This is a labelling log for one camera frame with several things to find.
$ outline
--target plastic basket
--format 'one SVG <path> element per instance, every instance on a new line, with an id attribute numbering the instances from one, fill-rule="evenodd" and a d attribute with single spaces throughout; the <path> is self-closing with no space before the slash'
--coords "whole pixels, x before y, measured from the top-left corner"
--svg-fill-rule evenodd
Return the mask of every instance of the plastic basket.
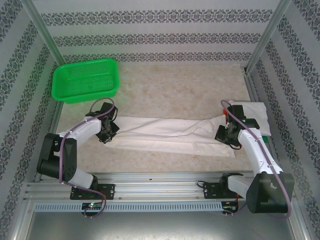
<path id="1" fill-rule="evenodd" d="M 113 97 L 119 88 L 115 60 L 104 58 L 59 66 L 53 73 L 52 96 L 67 104 Z"/>

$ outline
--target marble surface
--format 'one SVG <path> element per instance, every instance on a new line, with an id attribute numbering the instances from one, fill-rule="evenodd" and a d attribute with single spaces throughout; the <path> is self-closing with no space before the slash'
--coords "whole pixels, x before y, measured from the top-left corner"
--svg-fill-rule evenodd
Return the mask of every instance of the marble surface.
<path id="1" fill-rule="evenodd" d="M 221 99 L 250 100 L 239 65 L 119 66 L 119 78 L 113 97 L 119 116 L 202 120 L 222 114 Z M 92 103 L 64 104 L 57 133 L 80 122 Z M 235 152 L 235 158 L 113 149 L 96 136 L 78 149 L 77 161 L 90 173 L 252 169 L 243 149 Z"/>

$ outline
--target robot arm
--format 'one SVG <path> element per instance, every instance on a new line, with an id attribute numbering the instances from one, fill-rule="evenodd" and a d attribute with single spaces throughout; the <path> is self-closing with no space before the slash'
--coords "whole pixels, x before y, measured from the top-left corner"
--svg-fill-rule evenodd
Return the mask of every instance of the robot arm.
<path id="1" fill-rule="evenodd" d="M 116 107 L 105 116 L 88 121 L 88 119 L 106 113 L 111 109 L 112 104 L 104 102 L 100 111 L 89 112 L 84 118 L 83 125 L 71 132 L 65 139 L 63 146 L 62 180 L 72 185 L 86 189 L 95 190 L 98 180 L 92 174 L 84 172 L 77 167 L 77 148 L 79 148 L 91 136 L 96 135 L 100 142 L 107 143 L 116 135 L 119 130 L 113 122 L 117 114 Z M 59 179 L 59 156 L 61 142 L 69 130 L 59 134 L 48 133 L 43 140 L 37 172 L 52 178 Z"/>
<path id="2" fill-rule="evenodd" d="M 291 199 L 294 179 L 291 174 L 284 173 L 271 156 L 263 142 L 257 121 L 246 118 L 242 105 L 229 106 L 228 110 L 261 140 L 260 143 L 262 143 L 268 160 L 271 162 Z M 228 115 L 227 120 L 227 127 L 219 126 L 215 139 L 227 145 L 243 147 L 254 173 L 253 181 L 249 181 L 241 175 L 228 175 L 227 188 L 246 199 L 248 208 L 252 213 L 286 213 L 288 205 L 284 193 L 257 140 L 231 116 Z"/>

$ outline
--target folded cloth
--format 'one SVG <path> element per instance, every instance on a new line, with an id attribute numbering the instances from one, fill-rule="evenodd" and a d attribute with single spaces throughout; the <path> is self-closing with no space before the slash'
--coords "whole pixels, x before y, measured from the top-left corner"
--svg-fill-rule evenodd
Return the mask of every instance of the folded cloth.
<path id="1" fill-rule="evenodd" d="M 248 119 L 255 119 L 262 136 L 271 136 L 267 108 L 263 102 L 229 101 L 231 105 L 242 105 L 243 113 Z"/>
<path id="2" fill-rule="evenodd" d="M 120 130 L 108 148 L 234 158 L 234 151 L 215 140 L 224 115 L 205 120 L 118 116 Z"/>

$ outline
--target patterned wallpaper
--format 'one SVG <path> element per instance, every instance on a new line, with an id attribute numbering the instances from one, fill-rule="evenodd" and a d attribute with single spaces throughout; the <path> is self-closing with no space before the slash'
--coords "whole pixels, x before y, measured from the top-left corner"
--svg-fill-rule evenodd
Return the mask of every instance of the patterned wallpaper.
<path id="1" fill-rule="evenodd" d="M 312 239 L 320 239 L 320 7 L 293 0 L 251 76 Z"/>
<path id="2" fill-rule="evenodd" d="M 76 2 L 34 1 L 68 63 L 245 66 L 279 0 Z"/>
<path id="3" fill-rule="evenodd" d="M 41 140 L 56 101 L 57 67 L 48 47 L 18 0 L 1 1 L 0 18 L 0 240 L 19 211 L 25 185 L 34 180 Z"/>

